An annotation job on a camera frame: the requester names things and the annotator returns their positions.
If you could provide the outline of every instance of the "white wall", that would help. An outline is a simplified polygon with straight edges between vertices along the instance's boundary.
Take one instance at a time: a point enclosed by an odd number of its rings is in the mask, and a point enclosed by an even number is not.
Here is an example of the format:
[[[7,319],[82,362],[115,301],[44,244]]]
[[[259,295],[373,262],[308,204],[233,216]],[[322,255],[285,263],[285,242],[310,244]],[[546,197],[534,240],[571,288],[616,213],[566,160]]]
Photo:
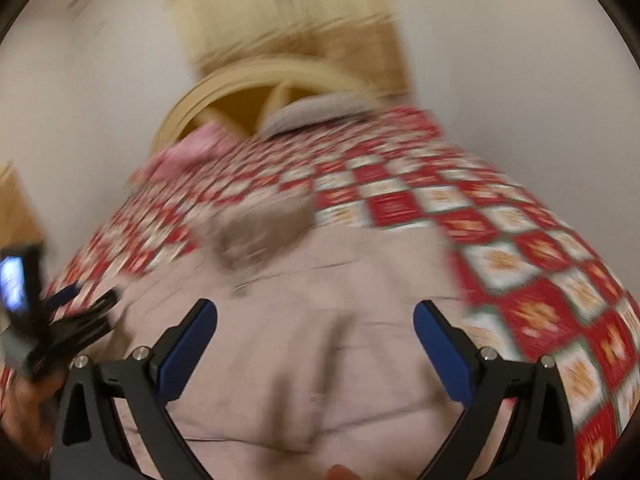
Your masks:
[[[600,4],[398,5],[411,23],[418,102],[574,225],[640,293],[640,71]]]
[[[167,112],[200,79],[163,0],[93,0],[76,20],[85,81],[124,182],[148,155]]]
[[[0,164],[15,161],[50,272],[123,202],[196,81],[162,0],[93,0],[75,20],[59,1],[31,0],[0,45]]]
[[[27,8],[0,46],[0,130],[44,222],[50,268],[87,240],[113,206],[92,103],[76,81],[72,23]]]

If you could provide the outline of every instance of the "wooden headboard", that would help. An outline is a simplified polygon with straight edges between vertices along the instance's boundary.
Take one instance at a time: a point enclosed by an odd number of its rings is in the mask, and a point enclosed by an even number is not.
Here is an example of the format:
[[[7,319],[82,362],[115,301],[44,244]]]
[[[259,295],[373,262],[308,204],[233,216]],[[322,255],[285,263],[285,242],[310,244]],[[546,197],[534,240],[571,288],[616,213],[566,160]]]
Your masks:
[[[0,247],[43,240],[17,170],[8,164],[0,170]]]
[[[151,154],[217,119],[240,136],[256,133],[262,122],[298,99],[351,91],[380,106],[368,83],[339,71],[325,60],[305,56],[260,56],[225,66],[200,81],[165,117]]]

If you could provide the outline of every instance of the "camera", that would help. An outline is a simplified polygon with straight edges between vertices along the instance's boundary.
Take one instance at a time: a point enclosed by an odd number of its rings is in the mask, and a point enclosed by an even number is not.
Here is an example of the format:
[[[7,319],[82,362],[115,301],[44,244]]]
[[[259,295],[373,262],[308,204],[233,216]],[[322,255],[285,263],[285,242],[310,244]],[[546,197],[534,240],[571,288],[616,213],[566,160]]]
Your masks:
[[[0,251],[0,302],[10,325],[0,335],[6,364],[37,381],[55,367],[108,334],[106,316],[118,302],[109,290],[85,312],[50,323],[56,309],[76,297],[78,284],[42,298],[41,244],[5,247]]]

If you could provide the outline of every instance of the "finger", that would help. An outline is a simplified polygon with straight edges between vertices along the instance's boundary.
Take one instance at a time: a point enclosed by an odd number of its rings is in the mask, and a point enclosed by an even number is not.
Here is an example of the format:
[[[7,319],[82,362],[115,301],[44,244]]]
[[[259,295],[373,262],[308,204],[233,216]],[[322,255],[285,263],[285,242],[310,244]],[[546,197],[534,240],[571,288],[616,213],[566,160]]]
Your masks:
[[[40,428],[34,442],[34,451],[39,455],[45,454],[53,446],[53,426],[46,422]]]
[[[10,427],[14,434],[34,434],[41,426],[40,405],[20,400],[14,388],[6,396],[2,423]]]
[[[53,395],[65,384],[66,371],[58,370],[37,383],[19,378],[15,383],[15,400],[21,405],[34,408]]]
[[[326,480],[361,480],[351,469],[342,464],[334,465],[326,472]]]
[[[4,415],[0,420],[0,425],[4,434],[11,440],[25,455],[35,458],[38,454],[39,445],[36,437],[40,429],[38,416],[33,415],[33,410],[27,413],[21,412],[13,399],[13,395],[7,396],[7,404]]]

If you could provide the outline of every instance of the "bed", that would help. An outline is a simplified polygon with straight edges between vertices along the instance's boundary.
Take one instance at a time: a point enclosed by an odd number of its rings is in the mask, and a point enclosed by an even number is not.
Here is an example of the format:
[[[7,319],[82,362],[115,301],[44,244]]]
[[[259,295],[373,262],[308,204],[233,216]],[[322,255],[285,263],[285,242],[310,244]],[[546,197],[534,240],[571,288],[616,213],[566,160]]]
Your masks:
[[[344,90],[380,109],[269,141],[254,135],[290,102]],[[50,291],[84,284],[59,316],[85,308],[118,272],[141,276],[191,253],[193,221],[247,197],[312,193],[319,225],[395,230],[435,223],[449,239],[475,338],[509,359],[555,357],[574,418],[578,476],[593,473],[640,398],[640,309],[571,226],[450,143],[430,113],[384,108],[368,85],[318,60],[263,57],[212,74],[167,115],[150,152],[212,114],[233,124],[244,142],[220,160],[133,192],[50,284]]]

